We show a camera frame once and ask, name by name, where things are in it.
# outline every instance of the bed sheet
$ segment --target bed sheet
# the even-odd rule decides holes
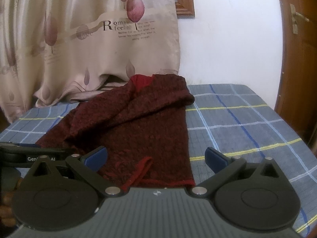
[[[317,159],[299,136],[244,85],[191,85],[195,103],[186,108],[191,168],[196,184],[214,173],[204,161],[207,147],[248,162],[272,157],[301,200],[294,229],[305,237],[317,220]],[[0,141],[35,143],[78,103],[33,108],[0,134]],[[25,175],[27,169],[19,169]]]

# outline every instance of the door handle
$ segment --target door handle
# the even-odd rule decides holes
[[[300,14],[299,12],[296,11],[295,5],[290,4],[291,6],[291,13],[292,13],[292,23],[293,23],[293,33],[298,34],[298,26],[297,26],[297,19],[300,18],[305,20],[306,22],[310,22],[310,19],[305,17],[304,15]]]

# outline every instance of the white wall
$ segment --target white wall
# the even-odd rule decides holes
[[[279,0],[194,0],[195,19],[179,19],[180,75],[191,84],[245,84],[272,108],[280,82]]]

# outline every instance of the red fabric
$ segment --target red fabric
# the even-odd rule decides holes
[[[135,75],[70,111],[38,142],[86,154],[108,150],[99,174],[123,189],[191,187],[185,105],[194,102],[183,77]]]

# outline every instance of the round black disc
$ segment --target round black disc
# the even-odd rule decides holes
[[[18,190],[12,203],[17,220],[40,231],[77,226],[92,217],[97,207],[98,195],[92,187],[66,178],[49,181],[43,178],[37,189]]]
[[[218,212],[229,222],[254,231],[292,225],[300,201],[294,190],[270,182],[237,180],[222,186],[215,195]]]

